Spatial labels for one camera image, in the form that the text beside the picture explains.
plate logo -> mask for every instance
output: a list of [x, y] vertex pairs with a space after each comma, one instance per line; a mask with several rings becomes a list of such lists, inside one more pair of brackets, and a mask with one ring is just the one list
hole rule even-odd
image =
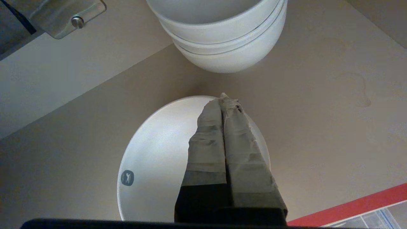
[[134, 181], [134, 173], [130, 170], [125, 170], [122, 173], [121, 180], [122, 180], [122, 184], [124, 184], [126, 186], [131, 186]]

beige countertop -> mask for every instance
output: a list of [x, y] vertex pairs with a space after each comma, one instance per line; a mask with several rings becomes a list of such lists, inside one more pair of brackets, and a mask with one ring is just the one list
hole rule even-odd
[[119, 220], [137, 128], [175, 99], [221, 92], [262, 131], [288, 220], [407, 182], [407, 50], [344, 1], [290, 1], [252, 68], [206, 72], [170, 45], [1, 140], [1, 224]]

